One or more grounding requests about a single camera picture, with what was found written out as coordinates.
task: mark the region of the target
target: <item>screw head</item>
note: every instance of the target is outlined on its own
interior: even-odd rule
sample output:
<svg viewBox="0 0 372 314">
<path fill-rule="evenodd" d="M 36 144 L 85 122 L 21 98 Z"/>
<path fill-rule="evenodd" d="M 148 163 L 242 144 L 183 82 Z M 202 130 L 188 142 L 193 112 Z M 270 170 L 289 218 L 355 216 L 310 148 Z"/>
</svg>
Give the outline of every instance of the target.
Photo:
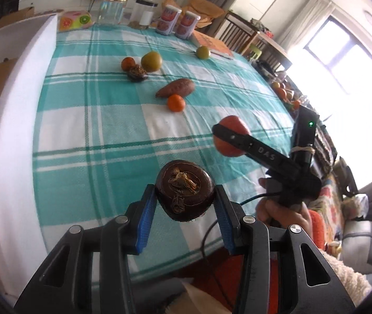
<svg viewBox="0 0 372 314">
<path fill-rule="evenodd" d="M 298 224 L 292 224 L 289 228 L 295 234 L 299 234 L 302 231 L 302 228 Z"/>
<path fill-rule="evenodd" d="M 250 215 L 246 215 L 242 218 L 242 220 L 245 222 L 245 223 L 248 223 L 248 224 L 252 224 L 254 222 L 256 222 L 256 219 L 253 217 L 253 216 L 250 216 Z"/>
<path fill-rule="evenodd" d="M 116 223 L 124 224 L 128 221 L 128 217 L 126 217 L 125 215 L 120 215 L 120 216 L 115 218 L 115 221 L 116 221 Z"/>
<path fill-rule="evenodd" d="M 71 228 L 69 228 L 69 232 L 71 234 L 78 234 L 79 232 L 81 231 L 81 227 L 80 226 L 72 226 Z"/>
</svg>

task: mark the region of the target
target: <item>apple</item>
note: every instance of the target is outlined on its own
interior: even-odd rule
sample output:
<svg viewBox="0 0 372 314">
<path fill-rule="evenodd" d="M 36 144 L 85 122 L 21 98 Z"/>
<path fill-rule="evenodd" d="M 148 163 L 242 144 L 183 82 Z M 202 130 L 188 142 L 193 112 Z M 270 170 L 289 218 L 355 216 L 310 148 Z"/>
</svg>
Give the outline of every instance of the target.
<svg viewBox="0 0 372 314">
<path fill-rule="evenodd" d="M 219 124 L 225 126 L 226 128 L 229 128 L 230 130 L 233 130 L 239 134 L 250 134 L 250 130 L 248 129 L 245 122 L 243 122 L 240 118 L 238 118 L 236 115 L 229 115 L 219 122 Z M 214 144 L 215 148 L 226 157 L 239 157 L 245 154 L 244 151 L 237 149 L 236 147 L 233 147 L 231 144 L 228 144 L 226 141 L 223 141 L 219 139 L 216 136 L 214 137 Z"/>
</svg>

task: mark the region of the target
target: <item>glass jar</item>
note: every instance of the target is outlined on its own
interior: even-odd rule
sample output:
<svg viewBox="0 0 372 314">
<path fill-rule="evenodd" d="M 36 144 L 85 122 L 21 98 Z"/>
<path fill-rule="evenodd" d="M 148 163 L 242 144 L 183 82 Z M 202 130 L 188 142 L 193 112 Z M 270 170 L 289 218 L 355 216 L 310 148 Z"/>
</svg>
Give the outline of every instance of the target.
<svg viewBox="0 0 372 314">
<path fill-rule="evenodd" d="M 158 4 L 147 0 L 135 0 L 134 9 L 129 19 L 129 27 L 144 30 L 149 27 Z"/>
<path fill-rule="evenodd" d="M 101 25 L 118 25 L 124 16 L 128 0 L 102 0 L 97 17 Z"/>
</svg>

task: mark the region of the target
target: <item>white can lid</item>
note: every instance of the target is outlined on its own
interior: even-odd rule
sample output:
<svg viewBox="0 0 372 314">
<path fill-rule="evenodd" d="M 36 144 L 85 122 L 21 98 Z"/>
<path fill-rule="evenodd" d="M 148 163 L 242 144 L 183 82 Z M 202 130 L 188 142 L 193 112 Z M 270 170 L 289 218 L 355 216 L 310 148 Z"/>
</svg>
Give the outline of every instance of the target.
<svg viewBox="0 0 372 314">
<path fill-rule="evenodd" d="M 165 7 L 168 8 L 168 9 L 174 10 L 174 11 L 176 11 L 178 13 L 181 13 L 182 12 L 182 10 L 180 8 L 174 7 L 174 6 L 170 5 L 170 4 L 166 5 Z"/>
<path fill-rule="evenodd" d="M 192 16 L 193 18 L 198 19 L 198 20 L 200 20 L 200 18 L 201 18 L 200 15 L 197 15 L 197 14 L 195 14 L 195 13 L 192 13 L 192 12 L 189 11 L 189 10 L 186 11 L 185 14 L 186 14 L 186 15 L 189 15 L 189 16 Z"/>
</svg>

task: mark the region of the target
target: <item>yellow-green fruit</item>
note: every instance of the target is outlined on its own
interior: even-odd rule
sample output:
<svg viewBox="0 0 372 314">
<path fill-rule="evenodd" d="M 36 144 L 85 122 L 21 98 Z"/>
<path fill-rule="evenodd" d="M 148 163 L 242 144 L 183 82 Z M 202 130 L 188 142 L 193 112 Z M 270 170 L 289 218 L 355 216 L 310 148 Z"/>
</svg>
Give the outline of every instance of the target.
<svg viewBox="0 0 372 314">
<path fill-rule="evenodd" d="M 158 71 L 162 66 L 162 57 L 158 52 L 149 52 L 142 57 L 141 66 L 147 72 Z"/>
<path fill-rule="evenodd" d="M 209 59 L 210 58 L 210 50 L 206 46 L 201 46 L 196 50 L 196 56 L 199 59 Z"/>
</svg>

